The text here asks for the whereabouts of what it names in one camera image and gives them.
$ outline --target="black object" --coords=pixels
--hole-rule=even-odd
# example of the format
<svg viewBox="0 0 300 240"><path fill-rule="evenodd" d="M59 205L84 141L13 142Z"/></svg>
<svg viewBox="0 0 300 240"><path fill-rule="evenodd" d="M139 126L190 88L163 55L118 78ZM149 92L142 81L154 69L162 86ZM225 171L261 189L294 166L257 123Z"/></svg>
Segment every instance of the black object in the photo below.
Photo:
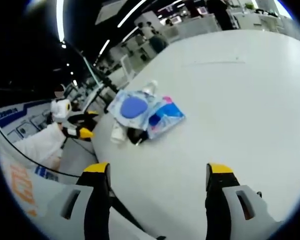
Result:
<svg viewBox="0 0 300 240"><path fill-rule="evenodd" d="M256 194L258 194L259 197L262 198L262 192L258 191Z"/></svg>
<svg viewBox="0 0 300 240"><path fill-rule="evenodd" d="M229 240L231 236L231 215L229 205L222 188L239 186L235 175L231 173L212 173L206 188L206 240Z"/></svg>
<svg viewBox="0 0 300 240"><path fill-rule="evenodd" d="M140 58L142 59L142 61L146 62L148 60L147 56L144 54L141 54Z"/></svg>
<svg viewBox="0 0 300 240"><path fill-rule="evenodd" d="M79 194L80 194L79 190L74 190L71 192L70 196L67 199L65 206L63 206L63 209L61 211L61 216L64 219L68 219L68 220L71 219L71 215L74 210L76 201L79 197Z"/></svg>
<svg viewBox="0 0 300 240"><path fill-rule="evenodd" d="M20 128L20 133L22 133L22 134L25 134L26 133L26 131L23 129L23 128Z"/></svg>
<svg viewBox="0 0 300 240"><path fill-rule="evenodd" d="M68 117L68 121L73 125L87 128L92 132L97 125L97 122L93 119L96 116L97 114L85 112L84 114L77 114Z"/></svg>
<svg viewBox="0 0 300 240"><path fill-rule="evenodd" d="M129 210L125 207L125 205L116 197L112 196L111 199L111 206L117 210L122 216L124 216L128 221L130 221L133 225L135 225L138 229L145 232L142 228L140 223L134 218L134 216L129 212Z"/></svg>
<svg viewBox="0 0 300 240"><path fill-rule="evenodd" d="M72 112L80 112L81 111L78 102L72 101L71 102L71 108L72 108Z"/></svg>
<svg viewBox="0 0 300 240"><path fill-rule="evenodd" d="M214 14L216 20L220 24L222 30L233 30L231 19L227 13L227 4L220 0L208 0L206 2L207 10L210 14Z"/></svg>
<svg viewBox="0 0 300 240"><path fill-rule="evenodd" d="M86 240L109 240L109 214L111 207L110 187L104 172L84 171L77 185L93 187L84 214Z"/></svg>
<svg viewBox="0 0 300 240"><path fill-rule="evenodd" d="M128 128L126 135L134 145L141 144L149 138L147 131L131 127Z"/></svg>
<svg viewBox="0 0 300 240"><path fill-rule="evenodd" d="M257 8L256 10L254 10L254 12L255 12L256 14L263 14L263 13L265 12L265 10L260 9L260 8Z"/></svg>
<svg viewBox="0 0 300 240"><path fill-rule="evenodd" d="M84 126L78 126L75 130L75 135L69 134L68 133L68 128L67 127L63 127L61 129L63 135L66 138L72 138L72 139L79 139L80 138L80 129L84 128ZM87 138L82 138L82 141L86 141L86 142L91 142L91 138L87 137Z"/></svg>

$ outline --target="blue stripe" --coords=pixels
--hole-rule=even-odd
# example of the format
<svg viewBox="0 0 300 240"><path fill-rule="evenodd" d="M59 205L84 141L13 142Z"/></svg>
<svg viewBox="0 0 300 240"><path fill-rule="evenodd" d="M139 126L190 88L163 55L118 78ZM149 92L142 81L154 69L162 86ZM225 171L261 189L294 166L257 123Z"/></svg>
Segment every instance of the blue stripe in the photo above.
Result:
<svg viewBox="0 0 300 240"><path fill-rule="evenodd" d="M38 171L40 170L40 166L37 166L36 168L35 168L35 174L38 174Z"/></svg>
<svg viewBox="0 0 300 240"><path fill-rule="evenodd" d="M44 177L46 175L46 168L45 167L41 167L39 175L41 177Z"/></svg>
<svg viewBox="0 0 300 240"><path fill-rule="evenodd" d="M51 100L41 100L41 101L33 101L33 102L28 102L23 105L23 109L21 111L17 111L15 113L12 113L8 116L5 116L0 119L0 127L4 128L8 124L14 122L15 120L18 120L19 118L22 118L27 115L28 109L32 108L34 106L42 105L49 103Z"/></svg>

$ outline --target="ceiling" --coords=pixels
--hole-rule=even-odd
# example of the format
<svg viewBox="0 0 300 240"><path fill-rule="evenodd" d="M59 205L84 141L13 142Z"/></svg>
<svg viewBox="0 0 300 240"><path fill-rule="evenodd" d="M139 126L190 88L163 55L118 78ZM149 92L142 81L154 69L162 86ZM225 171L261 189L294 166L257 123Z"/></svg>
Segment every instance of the ceiling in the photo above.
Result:
<svg viewBox="0 0 300 240"><path fill-rule="evenodd" d="M58 39L57 0L32 1L31 9L30 0L1 6L5 14L0 16L0 105L53 98L56 85L73 79L80 82L87 68L78 52L93 63L106 40L110 40L107 49L117 45L142 12L156 11L175 0L147 0L120 28L118 23L140 0L127 0L117 15L98 25L98 13L109 1L64 0L66 49Z"/></svg>

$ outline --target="person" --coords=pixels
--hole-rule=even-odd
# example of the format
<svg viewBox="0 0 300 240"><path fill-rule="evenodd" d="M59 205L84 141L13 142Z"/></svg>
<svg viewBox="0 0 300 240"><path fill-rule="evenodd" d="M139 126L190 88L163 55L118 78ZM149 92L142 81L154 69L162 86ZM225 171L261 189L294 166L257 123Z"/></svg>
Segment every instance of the person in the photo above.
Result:
<svg viewBox="0 0 300 240"><path fill-rule="evenodd" d="M185 7L190 13L191 18L202 17L202 15L198 12L194 1L185 1L184 3L185 3Z"/></svg>
<svg viewBox="0 0 300 240"><path fill-rule="evenodd" d="M222 30L233 30L234 27L227 13L228 5L225 0L208 0L206 2L207 10L210 14L214 14L216 20L220 24Z"/></svg>
<svg viewBox="0 0 300 240"><path fill-rule="evenodd" d="M135 36L135 41L136 41L136 44L138 44L138 46L141 46L142 44L144 44L144 37L141 36L141 34L137 34Z"/></svg>
<svg viewBox="0 0 300 240"><path fill-rule="evenodd" d="M148 25L149 28L152 29L152 32L153 32L154 34L159 34L159 32L155 29L155 27L152 26L152 22L147 21L146 24Z"/></svg>
<svg viewBox="0 0 300 240"><path fill-rule="evenodd" d="M71 102L71 107L72 107L73 112L80 112L81 111L80 104L79 104L77 99L75 99Z"/></svg>
<svg viewBox="0 0 300 240"><path fill-rule="evenodd" d="M105 66L100 65L98 70L99 70L100 72L102 72L103 74L106 74L106 71L107 71L108 69L107 69Z"/></svg>
<svg viewBox="0 0 300 240"><path fill-rule="evenodd" d="M172 27L174 24L172 23L170 18L168 18L168 19L165 20L165 25L169 25L170 27Z"/></svg>
<svg viewBox="0 0 300 240"><path fill-rule="evenodd" d="M163 49L166 48L166 43L153 32L153 29L149 26L144 26L143 22L138 23L141 34L149 40L149 43L153 50L159 54Z"/></svg>

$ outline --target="desk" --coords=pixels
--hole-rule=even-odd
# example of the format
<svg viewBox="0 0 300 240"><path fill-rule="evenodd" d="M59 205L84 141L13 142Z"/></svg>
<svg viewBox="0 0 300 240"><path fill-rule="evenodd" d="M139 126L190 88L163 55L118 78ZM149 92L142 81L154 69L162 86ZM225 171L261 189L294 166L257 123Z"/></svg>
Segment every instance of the desk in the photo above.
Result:
<svg viewBox="0 0 300 240"><path fill-rule="evenodd" d="M271 32L278 33L277 27L283 27L282 21L278 17L260 14L259 18L261 21L265 22Z"/></svg>
<svg viewBox="0 0 300 240"><path fill-rule="evenodd" d="M292 213L300 201L300 41L258 30L198 35L171 44L127 89L149 80L186 119L155 141L117 146L107 114L92 139L111 164L116 195L148 233L205 239L208 162L261 191L277 221Z"/></svg>
<svg viewBox="0 0 300 240"><path fill-rule="evenodd" d="M234 13L233 16L237 19L238 21L238 26L240 29L242 30L267 30L269 31L268 27L265 26L265 24L263 24L261 22L260 19L260 14L257 13Z"/></svg>

